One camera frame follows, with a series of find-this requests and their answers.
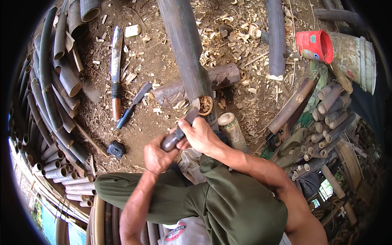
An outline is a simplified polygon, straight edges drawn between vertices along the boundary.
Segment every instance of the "hand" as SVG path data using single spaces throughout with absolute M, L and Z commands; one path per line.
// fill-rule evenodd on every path
M 167 170 L 179 152 L 178 149 L 173 149 L 171 152 L 165 152 L 161 149 L 161 142 L 166 136 L 167 134 L 161 134 L 144 146 L 146 169 L 157 176 Z
M 191 146 L 204 154 L 211 155 L 223 142 L 216 136 L 210 125 L 201 117 L 195 118 L 192 126 L 185 120 L 179 120 L 178 126 L 185 133 Z

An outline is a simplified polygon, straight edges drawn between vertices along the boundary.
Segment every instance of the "forearm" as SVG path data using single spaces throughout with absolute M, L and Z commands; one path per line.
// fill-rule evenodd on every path
M 120 237 L 123 244 L 140 239 L 147 213 L 150 207 L 151 195 L 158 176 L 146 171 L 132 195 L 129 197 L 121 213 Z
M 273 191 L 284 188 L 289 183 L 285 172 L 273 162 L 245 154 L 223 143 L 219 143 L 209 155 L 234 170 L 256 179 Z

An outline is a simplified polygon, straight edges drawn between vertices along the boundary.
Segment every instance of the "green fabric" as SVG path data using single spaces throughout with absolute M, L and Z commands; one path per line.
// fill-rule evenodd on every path
M 184 187 L 174 173 L 159 177 L 151 198 L 147 220 L 174 224 L 200 216 L 215 244 L 279 244 L 287 221 L 285 204 L 255 179 L 203 155 L 200 172 L 207 182 Z M 141 174 L 110 173 L 95 181 L 103 200 L 124 205 Z

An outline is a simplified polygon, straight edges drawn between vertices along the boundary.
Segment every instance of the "white cloth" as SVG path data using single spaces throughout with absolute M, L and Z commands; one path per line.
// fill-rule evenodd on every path
M 161 245 L 210 245 L 207 229 L 200 217 L 188 217 L 177 222 L 176 228 L 161 239 Z M 283 232 L 279 245 L 292 245 Z

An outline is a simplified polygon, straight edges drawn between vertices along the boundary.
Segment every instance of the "bamboo pole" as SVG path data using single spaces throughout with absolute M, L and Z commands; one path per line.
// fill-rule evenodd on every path
M 102 200 L 99 196 L 95 196 L 95 202 L 95 244 L 105 245 L 105 201 Z

